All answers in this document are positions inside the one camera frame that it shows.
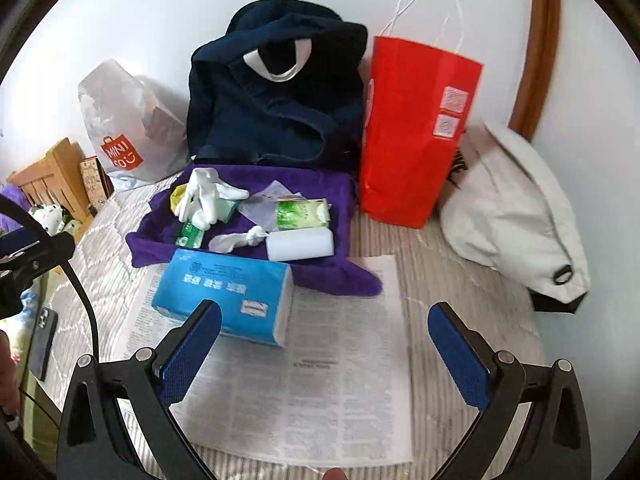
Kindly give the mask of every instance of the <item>label sticker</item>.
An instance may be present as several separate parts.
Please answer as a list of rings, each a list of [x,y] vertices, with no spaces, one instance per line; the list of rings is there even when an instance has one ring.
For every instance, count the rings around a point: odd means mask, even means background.
[[[436,119],[436,127],[433,129],[433,135],[436,137],[444,137],[452,139],[458,129],[460,119],[440,114]]]
[[[248,314],[249,316],[267,317],[267,310],[269,305],[266,303],[260,303],[259,301],[242,300],[240,306],[241,314]]]
[[[461,114],[465,110],[466,100],[469,94],[459,88],[453,86],[446,86],[442,93],[442,102],[440,108]]]
[[[104,137],[101,146],[104,153],[109,157],[114,166],[130,171],[137,168],[144,161],[140,154],[129,142],[124,135],[117,136],[115,139]]]

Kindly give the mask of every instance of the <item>purple fabric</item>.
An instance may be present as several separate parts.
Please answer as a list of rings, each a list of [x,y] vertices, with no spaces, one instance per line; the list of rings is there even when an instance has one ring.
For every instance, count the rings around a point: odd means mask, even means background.
[[[27,196],[18,186],[14,186],[14,184],[6,184],[5,186],[0,187],[0,195],[7,197],[9,200],[13,200],[25,211],[28,211],[31,208],[31,204],[29,204]],[[12,218],[9,218],[6,215],[0,215],[1,231],[10,233],[11,231],[20,229],[20,227],[22,226]]]
[[[207,165],[189,166],[179,176],[170,189],[156,194],[149,205],[151,212],[140,221],[138,230],[126,237],[131,249],[132,265],[144,267],[171,260],[175,250],[175,239],[180,231],[180,222],[169,208],[169,197],[175,187],[189,181],[193,168]],[[334,232],[334,256],[299,260],[291,263],[296,285],[312,288],[336,296],[375,296],[380,293],[380,280],[350,262],[349,232],[353,213],[353,184],[345,173],[320,170],[300,170],[297,168],[273,168],[269,166],[213,166],[220,178],[251,194],[267,187],[273,180],[284,184],[292,192],[300,192],[306,198],[326,198],[331,204],[331,230]],[[247,232],[254,223],[235,213],[228,224],[218,222],[205,233],[203,247],[216,235]],[[257,247],[242,247],[233,256],[267,259],[265,244]]]

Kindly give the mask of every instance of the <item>blue gripper pad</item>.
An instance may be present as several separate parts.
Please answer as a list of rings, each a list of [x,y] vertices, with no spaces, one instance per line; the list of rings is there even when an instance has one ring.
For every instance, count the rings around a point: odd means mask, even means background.
[[[168,408],[184,399],[202,362],[220,334],[221,325],[220,307],[211,302],[162,367],[162,390],[158,399],[164,407]]]
[[[462,398],[469,406],[484,410],[489,403],[487,369],[438,304],[429,310],[427,327]]]

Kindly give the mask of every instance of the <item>phone case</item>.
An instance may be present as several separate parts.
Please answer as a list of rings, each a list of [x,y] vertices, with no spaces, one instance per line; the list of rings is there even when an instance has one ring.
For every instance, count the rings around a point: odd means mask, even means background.
[[[29,370],[37,379],[43,381],[47,374],[49,351],[53,335],[58,324],[58,313],[50,308],[43,308],[38,314],[33,342],[29,352]]]

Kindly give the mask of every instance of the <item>tissue pack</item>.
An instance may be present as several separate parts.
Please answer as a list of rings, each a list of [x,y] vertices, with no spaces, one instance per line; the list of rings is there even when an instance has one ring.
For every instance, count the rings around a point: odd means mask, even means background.
[[[178,249],[151,305],[164,316],[186,320],[202,300],[219,304],[220,333],[285,346],[293,300],[289,265]]]

